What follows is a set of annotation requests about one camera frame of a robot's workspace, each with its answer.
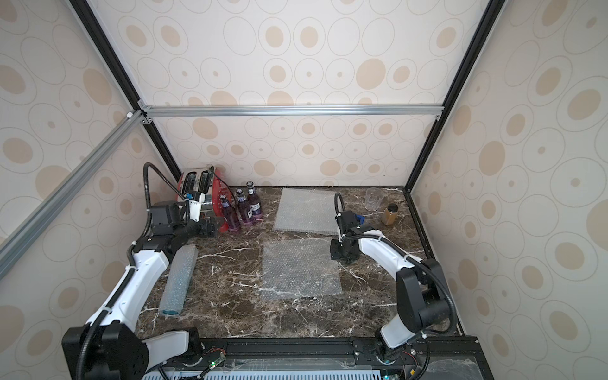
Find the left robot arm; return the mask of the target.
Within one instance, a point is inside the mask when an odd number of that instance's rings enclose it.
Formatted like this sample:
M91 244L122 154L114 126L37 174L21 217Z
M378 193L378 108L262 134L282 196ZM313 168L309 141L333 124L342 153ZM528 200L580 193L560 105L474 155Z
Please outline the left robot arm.
M140 339L139 314L161 274L192 238L216 238L223 220L195 217L183 202L150 206L142 235L127 251L128 266L99 309L61 345L73 379L141 379L173 358L200 358L203 346L192 328Z

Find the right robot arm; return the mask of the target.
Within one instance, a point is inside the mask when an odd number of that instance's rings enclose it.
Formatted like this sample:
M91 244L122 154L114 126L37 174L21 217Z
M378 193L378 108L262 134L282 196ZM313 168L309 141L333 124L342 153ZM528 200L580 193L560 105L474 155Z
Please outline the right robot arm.
M347 265L365 255L395 280L397 315L380 329L385 348L454 332L455 302L438 261L407 253L381 231L362 224L353 212L337 212L335 220L338 234L330 243L331 259Z

